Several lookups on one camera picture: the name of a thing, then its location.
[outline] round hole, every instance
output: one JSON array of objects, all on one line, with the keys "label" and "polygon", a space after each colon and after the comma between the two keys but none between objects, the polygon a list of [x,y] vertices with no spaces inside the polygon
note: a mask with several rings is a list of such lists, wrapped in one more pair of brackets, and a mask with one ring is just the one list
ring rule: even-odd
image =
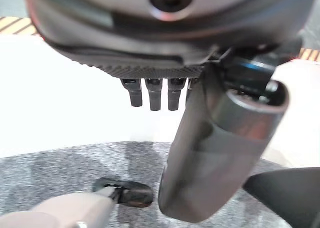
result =
[{"label": "round hole", "polygon": [[163,12],[179,12],[190,5],[192,0],[150,0],[151,4]]}]

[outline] white wall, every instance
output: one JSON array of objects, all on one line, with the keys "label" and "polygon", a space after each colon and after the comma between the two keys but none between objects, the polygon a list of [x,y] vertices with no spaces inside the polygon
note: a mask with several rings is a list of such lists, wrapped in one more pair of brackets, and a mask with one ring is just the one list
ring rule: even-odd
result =
[{"label": "white wall", "polygon": [[[265,154],[289,166],[320,166],[320,66],[281,66],[291,105]],[[132,108],[118,79],[59,55],[41,38],[0,36],[0,157],[114,141],[171,142],[184,110]]]}]

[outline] yellow striped tape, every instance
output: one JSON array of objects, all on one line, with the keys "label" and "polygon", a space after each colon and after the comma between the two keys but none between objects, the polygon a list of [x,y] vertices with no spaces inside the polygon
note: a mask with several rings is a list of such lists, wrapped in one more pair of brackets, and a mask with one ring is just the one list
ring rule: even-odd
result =
[{"label": "yellow striped tape", "polygon": [[37,35],[37,30],[28,17],[0,17],[0,34]]},{"label": "yellow striped tape", "polygon": [[[0,34],[37,35],[30,18],[0,17]],[[320,62],[320,51],[307,48],[301,49],[301,60]]]}]

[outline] gray robotic arm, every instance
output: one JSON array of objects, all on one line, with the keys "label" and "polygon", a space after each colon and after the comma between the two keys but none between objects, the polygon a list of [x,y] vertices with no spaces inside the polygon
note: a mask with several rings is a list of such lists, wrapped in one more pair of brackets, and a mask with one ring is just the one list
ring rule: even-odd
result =
[{"label": "gray robotic arm", "polygon": [[105,228],[115,205],[147,207],[150,187],[128,181],[98,179],[92,193],[73,193],[43,201],[30,211],[0,217],[1,228]]}]

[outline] gray felt surface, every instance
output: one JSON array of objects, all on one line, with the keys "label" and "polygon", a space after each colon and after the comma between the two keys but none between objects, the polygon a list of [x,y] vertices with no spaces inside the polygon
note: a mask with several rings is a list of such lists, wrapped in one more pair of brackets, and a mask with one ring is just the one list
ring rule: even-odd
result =
[{"label": "gray felt surface", "polygon": [[[90,191],[95,179],[132,179],[157,194],[169,143],[120,142],[71,147],[0,159],[0,214],[23,211],[50,197]],[[253,173],[281,169],[261,160]],[[157,202],[149,208],[118,206],[107,227],[117,228],[289,228],[244,191],[213,217],[188,224],[165,217]]]}]

